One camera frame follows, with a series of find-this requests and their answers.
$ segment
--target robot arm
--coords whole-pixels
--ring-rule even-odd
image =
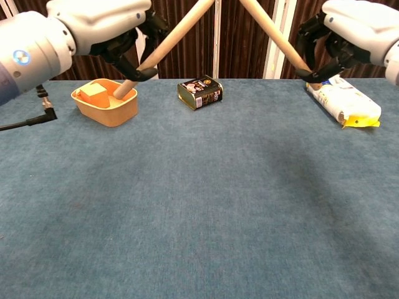
[[[301,79],[321,83],[357,64],[373,64],[386,67],[386,78],[399,85],[399,11],[368,1],[326,1],[299,29],[296,48],[310,69],[317,40],[324,36],[332,60],[312,73],[297,70]]]
[[[71,68],[73,55],[99,55],[136,82],[157,74],[138,71],[124,56],[136,28],[148,36],[142,61],[168,33],[151,0],[50,0],[47,12],[0,21],[0,105]]]

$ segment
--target blue logo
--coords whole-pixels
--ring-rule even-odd
[[[16,50],[12,56],[17,64],[28,65],[31,63],[31,56],[24,50]]]

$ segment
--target tin can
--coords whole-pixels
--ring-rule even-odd
[[[223,98],[222,85],[208,75],[179,83],[177,90],[179,99],[193,110],[221,101]]]

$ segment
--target blue carpet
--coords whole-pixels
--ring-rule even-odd
[[[137,85],[117,128],[46,82],[58,120],[0,132],[0,298],[399,298],[399,89],[351,79],[380,128],[342,130],[300,80]],[[42,113],[33,91],[0,125]]]

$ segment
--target orange tray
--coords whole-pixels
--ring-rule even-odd
[[[105,126],[115,127],[125,123],[138,113],[137,91],[135,89],[129,91],[121,100],[118,100],[112,94],[121,83],[101,78],[93,80],[87,85],[94,83],[100,84],[107,90],[110,106],[108,108],[100,108],[83,101],[79,95],[80,88],[78,88],[71,93],[71,97],[75,100],[83,115]]]

